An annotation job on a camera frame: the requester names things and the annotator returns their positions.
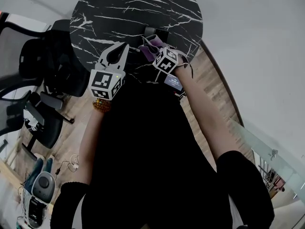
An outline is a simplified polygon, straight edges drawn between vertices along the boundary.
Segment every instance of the round table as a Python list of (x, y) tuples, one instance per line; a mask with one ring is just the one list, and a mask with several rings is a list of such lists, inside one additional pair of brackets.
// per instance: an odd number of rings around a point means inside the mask
[(130, 53), (140, 54), (137, 48), (146, 26), (168, 31), (166, 43), (184, 52), (189, 61), (203, 33), (195, 0), (79, 0), (70, 22), (71, 43), (90, 71), (101, 52), (115, 43), (127, 42)]

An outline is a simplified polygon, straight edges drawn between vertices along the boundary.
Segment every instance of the black shirt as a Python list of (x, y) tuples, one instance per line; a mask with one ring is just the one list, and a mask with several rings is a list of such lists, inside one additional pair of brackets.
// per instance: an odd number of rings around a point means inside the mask
[(274, 211), (256, 167), (230, 151), (210, 166), (175, 96), (125, 85), (102, 124), (92, 182), (66, 183), (51, 228), (232, 228), (228, 194), (245, 225), (269, 228)]

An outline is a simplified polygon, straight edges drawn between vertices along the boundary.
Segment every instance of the black office chair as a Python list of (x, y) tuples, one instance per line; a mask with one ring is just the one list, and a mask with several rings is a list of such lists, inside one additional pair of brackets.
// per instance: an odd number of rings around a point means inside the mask
[(29, 121), (25, 122), (25, 126), (33, 137), (28, 146), (25, 146), (22, 143), (22, 148), (33, 160), (36, 160), (36, 156), (31, 152), (35, 141), (38, 140), (46, 148), (51, 149), (61, 133), (63, 119), (58, 115), (58, 112), (55, 109), (47, 106), (41, 101), (38, 93), (32, 93), (29, 96), (26, 109), (39, 123), (37, 124), (37, 130), (34, 131), (29, 125)]
[(36, 160), (31, 152), (35, 140), (52, 148), (65, 118), (42, 103), (37, 93), (27, 93), (17, 100), (5, 98), (6, 94), (19, 88), (40, 86), (47, 60), (45, 33), (29, 31), (6, 22), (7, 16), (6, 13), (0, 15), (0, 135), (21, 129), (24, 123), (23, 109), (27, 109), (39, 124), (37, 130), (33, 131), (29, 123), (25, 123), (33, 138), (28, 146), (22, 144), (22, 148)]
[[(65, 93), (81, 97), (87, 88), (90, 73), (73, 51), (69, 26), (70, 20), (56, 21), (47, 32), (48, 60), (44, 82), (48, 88), (45, 87), (45, 92), (41, 95), (43, 101), (49, 92), (51, 96)], [(60, 102), (52, 107), (60, 109)]]
[(0, 16), (1, 95), (11, 92), (15, 85), (19, 88), (40, 86), (45, 65), (45, 52), (42, 50), (45, 33), (6, 22), (7, 16), (7, 13)]
[[(23, 110), (27, 110), (39, 122), (37, 130), (33, 130), (29, 121), (24, 120)], [(38, 93), (28, 91), (21, 99), (6, 99), (0, 97), (0, 135), (18, 131), (23, 123), (32, 133), (33, 137), (28, 146), (22, 144), (22, 149), (33, 159), (36, 156), (31, 152), (36, 140), (46, 148), (52, 148), (60, 133), (63, 119), (58, 117), (56, 110), (40, 101)]]

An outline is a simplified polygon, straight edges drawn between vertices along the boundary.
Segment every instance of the glass railing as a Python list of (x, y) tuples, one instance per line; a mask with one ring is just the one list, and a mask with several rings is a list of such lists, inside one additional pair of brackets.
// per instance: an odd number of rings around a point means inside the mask
[(234, 126), (234, 131), (240, 135), (243, 142), (252, 148), (252, 150), (256, 152), (269, 166), (271, 166), (273, 170), (275, 170), (286, 182), (286, 185), (288, 185), (297, 194), (300, 200), (305, 203), (305, 179), (278, 155), (277, 150), (271, 149), (236, 121), (231, 121)]

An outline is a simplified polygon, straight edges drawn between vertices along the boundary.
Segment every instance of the fiducial marker cube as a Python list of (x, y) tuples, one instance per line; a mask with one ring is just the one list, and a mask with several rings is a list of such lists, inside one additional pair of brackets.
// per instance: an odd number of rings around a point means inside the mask
[(91, 70), (88, 88), (93, 97), (112, 100), (122, 86), (122, 75)]
[(152, 63), (158, 70), (169, 74), (178, 64), (178, 53), (168, 48), (163, 48), (158, 57)]

